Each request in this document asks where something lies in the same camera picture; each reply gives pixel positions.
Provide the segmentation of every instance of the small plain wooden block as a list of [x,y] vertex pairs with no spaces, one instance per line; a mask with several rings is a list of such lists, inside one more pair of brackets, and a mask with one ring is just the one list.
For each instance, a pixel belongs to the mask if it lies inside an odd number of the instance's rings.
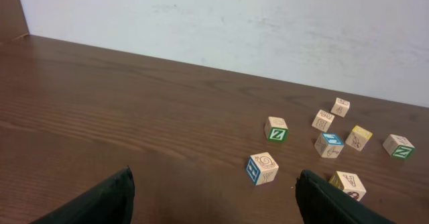
[[314,118],[313,124],[311,126],[326,133],[332,121],[334,120],[334,117],[334,115],[327,113],[326,111],[320,110],[317,113],[316,118]]
[[336,158],[343,150],[344,144],[335,133],[321,133],[314,147],[323,158]]
[[367,192],[356,174],[336,171],[329,182],[356,201],[360,201]]
[[373,133],[356,125],[346,139],[346,144],[352,146],[356,150],[361,151]]
[[267,152],[250,156],[246,166],[246,172],[255,185],[273,181],[278,170],[278,164]]
[[268,117],[264,130],[267,139],[270,141],[283,142],[288,134],[288,126],[280,117]]
[[408,159],[414,152],[415,147],[406,137],[391,134],[383,143],[387,153],[394,158],[401,160]]
[[344,117],[347,111],[350,109],[350,102],[336,98],[334,107],[330,110],[331,113],[337,114],[338,116]]

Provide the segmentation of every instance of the white backdrop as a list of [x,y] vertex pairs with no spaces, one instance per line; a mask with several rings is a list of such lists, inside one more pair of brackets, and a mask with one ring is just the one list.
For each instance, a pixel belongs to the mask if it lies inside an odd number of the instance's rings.
[[429,107],[429,0],[21,0],[33,35]]

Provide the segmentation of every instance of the black object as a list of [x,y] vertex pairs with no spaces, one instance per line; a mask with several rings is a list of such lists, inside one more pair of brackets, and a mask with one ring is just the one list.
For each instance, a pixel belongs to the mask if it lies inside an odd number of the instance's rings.
[[301,172],[301,177],[296,181],[295,196],[305,224],[394,223],[371,211],[311,170]]
[[129,224],[133,215],[134,179],[129,168],[52,211],[33,224]]

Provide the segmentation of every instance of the table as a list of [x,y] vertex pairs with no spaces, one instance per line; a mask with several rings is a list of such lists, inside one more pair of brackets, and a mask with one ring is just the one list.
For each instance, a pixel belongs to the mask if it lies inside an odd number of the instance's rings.
[[[329,132],[373,132],[362,152],[320,158],[311,127],[336,97]],[[285,143],[265,139],[283,117]],[[132,223],[302,223],[296,178],[359,175],[365,206],[398,223],[429,221],[429,109],[37,36],[0,46],[0,223],[27,223],[129,165]],[[390,158],[389,134],[416,147]],[[249,155],[269,152],[275,180],[253,186]]]

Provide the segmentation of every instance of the green block face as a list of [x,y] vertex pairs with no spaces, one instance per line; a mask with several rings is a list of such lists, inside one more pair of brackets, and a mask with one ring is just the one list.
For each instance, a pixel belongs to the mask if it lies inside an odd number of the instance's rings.
[[286,139],[286,135],[288,134],[287,129],[281,129],[278,127],[272,127],[271,131],[269,133],[268,140],[270,141],[276,141],[276,142],[283,142]]
[[401,160],[406,160],[408,157],[411,156],[411,154],[414,152],[414,148],[405,147],[405,146],[398,146],[393,153],[391,153],[391,156],[394,158],[399,158]]

